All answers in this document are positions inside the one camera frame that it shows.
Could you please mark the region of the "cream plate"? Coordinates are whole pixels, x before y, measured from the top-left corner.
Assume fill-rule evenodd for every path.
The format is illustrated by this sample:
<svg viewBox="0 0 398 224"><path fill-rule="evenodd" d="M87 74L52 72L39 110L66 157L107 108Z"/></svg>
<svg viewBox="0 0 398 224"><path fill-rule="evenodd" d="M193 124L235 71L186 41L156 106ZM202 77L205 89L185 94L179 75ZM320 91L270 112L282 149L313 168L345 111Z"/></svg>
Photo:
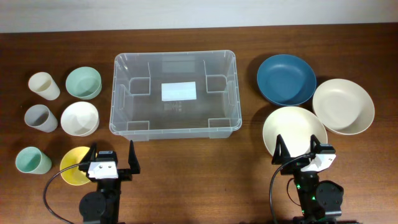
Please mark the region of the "cream plate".
<svg viewBox="0 0 398 224"><path fill-rule="evenodd" d="M345 79L325 81L315 90L312 108L323 125L340 135L355 135L367 130L375 117L369 93Z"/></svg>

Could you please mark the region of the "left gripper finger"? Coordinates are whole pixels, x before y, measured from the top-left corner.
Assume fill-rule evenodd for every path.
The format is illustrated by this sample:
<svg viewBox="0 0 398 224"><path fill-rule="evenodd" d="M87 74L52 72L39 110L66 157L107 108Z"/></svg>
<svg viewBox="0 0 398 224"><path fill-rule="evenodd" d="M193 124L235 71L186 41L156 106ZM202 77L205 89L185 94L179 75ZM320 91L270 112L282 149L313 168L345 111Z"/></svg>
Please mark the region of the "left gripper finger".
<svg viewBox="0 0 398 224"><path fill-rule="evenodd" d="M90 163L90 162L94 162L96 160L96 149L97 149L97 144L94 142L90 146L90 149L88 150L88 152L83 157L83 163Z"/></svg>
<svg viewBox="0 0 398 224"><path fill-rule="evenodd" d="M136 152L134 149L134 142L130 140L129 142L129 157L128 157L128 164L130 166L130 171L132 173L140 173L141 168L139 162L137 160Z"/></svg>

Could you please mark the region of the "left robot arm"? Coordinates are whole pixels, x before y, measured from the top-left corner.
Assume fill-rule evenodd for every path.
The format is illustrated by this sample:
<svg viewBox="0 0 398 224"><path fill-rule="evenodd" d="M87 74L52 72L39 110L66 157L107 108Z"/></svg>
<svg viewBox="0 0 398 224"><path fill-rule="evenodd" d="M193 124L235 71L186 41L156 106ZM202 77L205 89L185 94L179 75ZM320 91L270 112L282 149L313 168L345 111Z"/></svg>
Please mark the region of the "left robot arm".
<svg viewBox="0 0 398 224"><path fill-rule="evenodd" d="M87 193L80 201L79 212L84 223L118 223L121 183L131 181L134 174L140 174L141 168L134 150L129 143L128 169L118 169L115 151L97 151L92 144L80 161L78 169L97 184L94 192Z"/></svg>

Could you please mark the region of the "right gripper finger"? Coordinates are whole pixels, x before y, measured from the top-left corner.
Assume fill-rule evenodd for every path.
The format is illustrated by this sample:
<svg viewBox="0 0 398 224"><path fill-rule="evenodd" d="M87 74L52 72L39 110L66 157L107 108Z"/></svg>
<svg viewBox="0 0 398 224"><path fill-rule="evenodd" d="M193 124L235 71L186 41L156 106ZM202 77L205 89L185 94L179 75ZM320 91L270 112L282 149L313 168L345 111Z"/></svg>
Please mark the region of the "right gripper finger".
<svg viewBox="0 0 398 224"><path fill-rule="evenodd" d="M320 142L316 135L311 135L310 137L310 155L315 155L320 153Z"/></svg>
<svg viewBox="0 0 398 224"><path fill-rule="evenodd" d="M281 134L277 135L276 145L274 154L272 156L272 164L273 165L282 165L286 162L290 161L292 157L290 156L289 150L283 140Z"/></svg>

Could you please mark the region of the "white bowl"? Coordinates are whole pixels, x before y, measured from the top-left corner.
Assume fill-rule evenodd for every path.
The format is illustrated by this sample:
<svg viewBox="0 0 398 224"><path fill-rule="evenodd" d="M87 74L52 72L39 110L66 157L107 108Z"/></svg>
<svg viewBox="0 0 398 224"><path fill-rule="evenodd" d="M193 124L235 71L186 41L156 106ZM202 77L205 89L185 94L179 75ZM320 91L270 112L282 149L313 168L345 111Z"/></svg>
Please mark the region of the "white bowl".
<svg viewBox="0 0 398 224"><path fill-rule="evenodd" d="M93 134L100 123L98 110L89 102L72 103L62 113L62 129L71 136L84 137Z"/></svg>

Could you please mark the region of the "pale yellow-cream plate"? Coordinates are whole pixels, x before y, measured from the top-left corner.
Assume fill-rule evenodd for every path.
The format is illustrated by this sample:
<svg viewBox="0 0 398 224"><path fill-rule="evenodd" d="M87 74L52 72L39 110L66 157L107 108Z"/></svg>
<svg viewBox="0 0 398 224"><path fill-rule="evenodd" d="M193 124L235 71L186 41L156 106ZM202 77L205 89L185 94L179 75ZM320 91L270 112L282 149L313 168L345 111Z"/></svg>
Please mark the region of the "pale yellow-cream plate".
<svg viewBox="0 0 398 224"><path fill-rule="evenodd" d="M275 151L278 135L282 136L291 157L310 151L311 135L315 135L321 143L328 142L322 122L312 112L297 106L279 108L265 120L262 138L271 155Z"/></svg>

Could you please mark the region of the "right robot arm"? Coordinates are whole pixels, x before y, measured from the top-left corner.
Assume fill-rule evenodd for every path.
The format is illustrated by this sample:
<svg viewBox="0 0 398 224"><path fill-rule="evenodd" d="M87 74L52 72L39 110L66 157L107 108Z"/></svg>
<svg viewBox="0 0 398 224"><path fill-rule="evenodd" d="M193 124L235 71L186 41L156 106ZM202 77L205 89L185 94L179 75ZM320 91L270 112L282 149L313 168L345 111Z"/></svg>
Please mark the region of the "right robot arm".
<svg viewBox="0 0 398 224"><path fill-rule="evenodd" d="M292 175L298 193L302 216L293 217L292 223L338 223L342 215L344 188L330 180L321 181L318 173L329 168L336 158L335 148L321 143L313 134L310 137L310 152L292 157L279 134L276 140L272 164L278 165L269 187L269 206L272 220L277 217L272 203L273 185L277 174Z"/></svg>

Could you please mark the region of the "dark blue plate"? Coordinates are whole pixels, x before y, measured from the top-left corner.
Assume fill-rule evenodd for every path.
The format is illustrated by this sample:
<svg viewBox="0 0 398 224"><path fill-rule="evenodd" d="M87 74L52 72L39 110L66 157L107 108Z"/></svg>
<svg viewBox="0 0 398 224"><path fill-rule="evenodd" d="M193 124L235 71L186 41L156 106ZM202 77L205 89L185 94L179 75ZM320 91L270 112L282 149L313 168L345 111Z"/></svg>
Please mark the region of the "dark blue plate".
<svg viewBox="0 0 398 224"><path fill-rule="evenodd" d="M301 105L317 88L312 67L300 57L289 54L273 55L263 61L256 81L262 96L279 106Z"/></svg>

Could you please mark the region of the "clear plastic storage container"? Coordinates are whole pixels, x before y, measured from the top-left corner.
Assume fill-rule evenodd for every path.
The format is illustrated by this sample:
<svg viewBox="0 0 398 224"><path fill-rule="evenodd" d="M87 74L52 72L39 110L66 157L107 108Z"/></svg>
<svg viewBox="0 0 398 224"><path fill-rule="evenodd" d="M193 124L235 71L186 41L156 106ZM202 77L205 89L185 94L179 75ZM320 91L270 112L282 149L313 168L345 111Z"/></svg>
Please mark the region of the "clear plastic storage container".
<svg viewBox="0 0 398 224"><path fill-rule="evenodd" d="M196 100L162 101L161 84L195 82ZM110 131L132 141L228 138L243 123L231 50L121 53L114 59Z"/></svg>

